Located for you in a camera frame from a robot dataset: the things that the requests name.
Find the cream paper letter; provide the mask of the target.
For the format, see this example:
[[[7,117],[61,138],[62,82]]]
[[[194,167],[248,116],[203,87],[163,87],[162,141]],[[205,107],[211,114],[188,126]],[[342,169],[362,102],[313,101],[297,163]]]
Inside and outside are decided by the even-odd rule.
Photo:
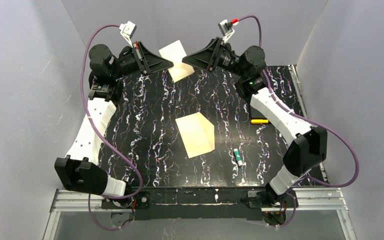
[[[173,63],[173,67],[170,67],[168,72],[174,83],[185,79],[195,72],[191,65],[182,62],[187,54],[180,40],[159,49],[158,52],[162,58]]]

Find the cream envelope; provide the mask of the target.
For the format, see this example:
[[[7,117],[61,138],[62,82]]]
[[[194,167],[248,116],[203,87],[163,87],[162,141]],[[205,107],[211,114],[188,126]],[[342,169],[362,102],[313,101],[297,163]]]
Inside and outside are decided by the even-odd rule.
[[[215,150],[215,127],[200,112],[175,120],[188,158]]]

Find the green white glue stick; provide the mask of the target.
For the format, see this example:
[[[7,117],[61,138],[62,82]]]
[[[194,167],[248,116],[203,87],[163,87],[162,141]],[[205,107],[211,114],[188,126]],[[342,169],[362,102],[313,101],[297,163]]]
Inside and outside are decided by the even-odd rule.
[[[237,148],[234,148],[233,149],[233,153],[234,153],[234,156],[235,156],[235,160],[236,160],[237,166],[239,168],[241,168],[244,164],[243,164],[243,161],[242,161],[241,154],[240,154],[239,150]]]

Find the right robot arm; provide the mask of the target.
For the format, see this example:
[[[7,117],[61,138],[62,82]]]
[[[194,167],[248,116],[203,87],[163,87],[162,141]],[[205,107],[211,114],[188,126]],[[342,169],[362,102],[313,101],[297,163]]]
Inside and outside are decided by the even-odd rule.
[[[294,184],[327,158],[327,130],[302,120],[270,92],[270,81],[262,79],[267,65],[260,46],[252,45],[237,55],[229,43],[216,37],[205,48],[183,57],[182,62],[209,72],[219,67],[238,75],[234,84],[238,96],[266,117],[286,140],[288,149],[281,169],[262,191],[242,202],[267,206],[281,203]]]

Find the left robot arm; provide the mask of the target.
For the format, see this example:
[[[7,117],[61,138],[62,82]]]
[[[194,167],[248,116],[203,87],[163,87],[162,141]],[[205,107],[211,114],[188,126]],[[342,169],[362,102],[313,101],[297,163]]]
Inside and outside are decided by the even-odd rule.
[[[65,157],[58,157],[54,169],[66,190],[124,198],[127,183],[115,179],[99,167],[104,134],[123,96],[122,78],[136,72],[144,75],[173,67],[173,62],[150,52],[141,41],[123,48],[115,56],[105,44],[88,52],[90,91],[87,108],[75,141]]]

